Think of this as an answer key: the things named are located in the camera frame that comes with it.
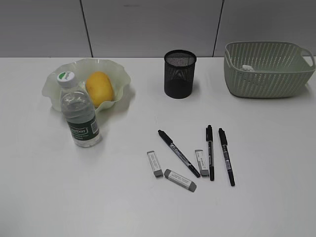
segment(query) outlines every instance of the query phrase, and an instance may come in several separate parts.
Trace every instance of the white bowl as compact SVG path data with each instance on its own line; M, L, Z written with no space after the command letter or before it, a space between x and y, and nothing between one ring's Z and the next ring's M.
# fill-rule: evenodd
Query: white bowl
M41 91L43 96L50 98L52 107L59 112L61 111L59 102L61 88L57 83L57 76L64 71L74 72L83 89L85 89L86 80L93 72L100 71L109 76L114 91L114 99L113 101L103 102L95 109L95 112L108 109L115 102L119 101L123 97L124 87L130 84L130 77L124 67L111 60L85 58L70 64L62 65L47 77L45 85Z

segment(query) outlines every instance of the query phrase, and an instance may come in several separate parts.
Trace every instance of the black marker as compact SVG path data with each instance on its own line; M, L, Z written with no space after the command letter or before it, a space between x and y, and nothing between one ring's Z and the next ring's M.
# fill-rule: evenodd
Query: black marker
M173 141L168 137L168 135L161 130L158 130L159 136L164 140L164 142L168 145L168 147L171 148L171 150L182 160L182 162L189 168L192 173L199 178L201 175L197 171L197 169L194 168L194 166L189 162L189 160L182 154L182 152L176 147L176 145L173 144Z
M226 139L225 131L222 128L220 128L218 130L218 133L219 133L219 138L221 139L221 144L222 144L222 149L223 149L223 154L224 154L224 159L225 159L226 169L228 172L229 181L231 182L232 186L235 186L233 169L232 169L231 160L229 159L229 154L228 154L228 150L227 150L227 139Z
M206 128L206 141L208 145L209 179L214 181L213 131L211 125Z

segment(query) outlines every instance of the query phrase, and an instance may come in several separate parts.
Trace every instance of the yellow fruit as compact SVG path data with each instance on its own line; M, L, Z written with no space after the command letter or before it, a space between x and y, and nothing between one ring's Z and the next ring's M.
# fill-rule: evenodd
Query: yellow fruit
M114 92L109 77L103 72L92 73L86 84L90 98L95 107L104 101L112 101Z

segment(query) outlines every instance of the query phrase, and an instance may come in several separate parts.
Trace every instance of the eraser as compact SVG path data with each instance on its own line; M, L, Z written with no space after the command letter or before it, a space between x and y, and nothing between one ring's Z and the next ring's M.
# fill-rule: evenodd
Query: eraser
M199 168L199 172L202 176L208 176L208 168L207 168L207 161L204 155L203 150L196 150L196 157L197 157L197 164Z
M197 189L197 185L193 181L183 177L180 174L177 174L176 172L171 171L170 169L166 169L166 171L164 172L164 176L173 183L176 183L193 193Z
M246 71L246 72L254 72L255 70L252 68L252 66L249 65L243 65L242 66L242 71Z
M151 165L151 167L153 169L154 175L156 177L162 176L163 173L162 173L160 164L158 162L156 153L154 151L150 151L150 152L147 152L147 156L148 156L150 165Z

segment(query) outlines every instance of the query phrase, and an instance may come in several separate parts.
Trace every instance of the plastic basket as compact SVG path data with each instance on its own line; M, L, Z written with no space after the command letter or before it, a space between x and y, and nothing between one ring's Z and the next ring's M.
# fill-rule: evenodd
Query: plastic basket
M302 54L307 53L310 66ZM244 71L243 65L253 68ZM315 71L313 55L293 43L252 41L226 45L225 81L231 94L248 98L293 96Z

